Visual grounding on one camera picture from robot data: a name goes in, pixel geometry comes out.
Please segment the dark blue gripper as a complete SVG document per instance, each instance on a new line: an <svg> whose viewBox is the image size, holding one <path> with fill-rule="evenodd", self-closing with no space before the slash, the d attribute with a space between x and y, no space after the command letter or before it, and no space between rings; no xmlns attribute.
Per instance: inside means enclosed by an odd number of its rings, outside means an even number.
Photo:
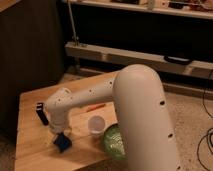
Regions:
<svg viewBox="0 0 213 171"><path fill-rule="evenodd" d="M72 146L71 140L64 133L59 133L53 144L58 147L61 153L63 153L65 150Z"/></svg>

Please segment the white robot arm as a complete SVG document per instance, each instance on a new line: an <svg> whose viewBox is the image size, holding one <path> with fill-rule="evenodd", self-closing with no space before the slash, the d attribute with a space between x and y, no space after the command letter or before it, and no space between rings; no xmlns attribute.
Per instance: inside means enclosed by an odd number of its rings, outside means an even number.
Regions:
<svg viewBox="0 0 213 171"><path fill-rule="evenodd" d="M114 104L131 171L182 171L161 79L146 65L129 65L81 91L58 89L45 101L51 131L64 132L71 109L104 102Z"/></svg>

